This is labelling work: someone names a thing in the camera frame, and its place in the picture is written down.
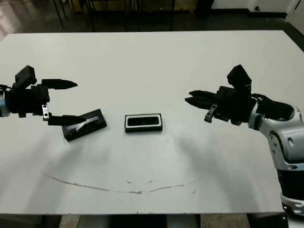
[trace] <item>white table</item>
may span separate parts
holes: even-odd
[[[203,121],[189,91],[216,91],[242,64],[253,92],[304,111],[304,54],[282,31],[16,34],[0,42],[1,84],[24,66],[78,87],[53,114],[100,108],[108,127],[70,143],[42,117],[0,118],[0,213],[281,211],[267,141]],[[161,133],[124,133],[125,114],[161,113]]]

